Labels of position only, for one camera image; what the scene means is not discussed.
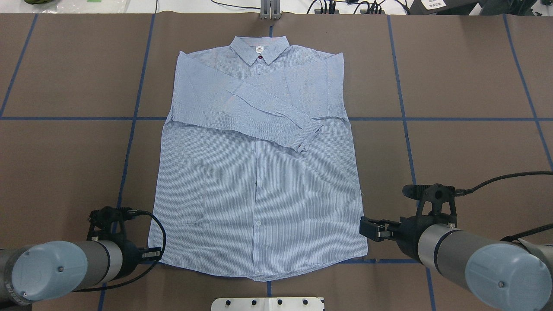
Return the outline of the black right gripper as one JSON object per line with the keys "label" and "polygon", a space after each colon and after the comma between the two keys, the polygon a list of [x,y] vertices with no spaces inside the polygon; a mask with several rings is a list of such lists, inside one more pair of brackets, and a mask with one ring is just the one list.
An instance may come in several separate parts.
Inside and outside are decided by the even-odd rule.
{"label": "black right gripper", "polygon": [[435,217],[430,215],[415,215],[401,217],[400,221],[374,220],[362,216],[359,222],[359,233],[368,234],[367,238],[374,242],[394,240],[403,254],[420,262],[417,246],[422,233],[436,224]]}

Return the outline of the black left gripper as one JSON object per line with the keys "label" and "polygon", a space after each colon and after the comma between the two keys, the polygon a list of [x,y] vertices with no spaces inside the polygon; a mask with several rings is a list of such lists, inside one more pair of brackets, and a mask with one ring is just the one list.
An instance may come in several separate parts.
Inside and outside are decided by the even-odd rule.
{"label": "black left gripper", "polygon": [[160,260],[162,247],[139,248],[130,240],[117,242],[116,245],[122,252],[122,265],[115,279],[130,275],[139,263],[144,260]]}

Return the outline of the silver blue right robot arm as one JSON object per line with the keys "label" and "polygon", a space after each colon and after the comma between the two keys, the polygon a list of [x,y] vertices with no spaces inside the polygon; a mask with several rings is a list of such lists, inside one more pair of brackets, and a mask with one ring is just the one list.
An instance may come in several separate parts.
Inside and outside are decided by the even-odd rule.
{"label": "silver blue right robot arm", "polygon": [[392,240],[403,254],[502,311],[552,309],[552,245],[496,241],[430,215],[400,221],[362,217],[361,235]]}

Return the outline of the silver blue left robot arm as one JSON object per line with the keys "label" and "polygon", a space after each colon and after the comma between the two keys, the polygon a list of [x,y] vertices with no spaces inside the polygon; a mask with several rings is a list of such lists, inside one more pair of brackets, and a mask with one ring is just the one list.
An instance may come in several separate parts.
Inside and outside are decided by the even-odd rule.
{"label": "silver blue left robot arm", "polygon": [[105,282],[129,276],[138,264],[158,262],[162,248],[137,248],[109,240],[51,241],[0,251],[0,302],[3,311],[30,311],[39,301],[78,291],[95,291]]}

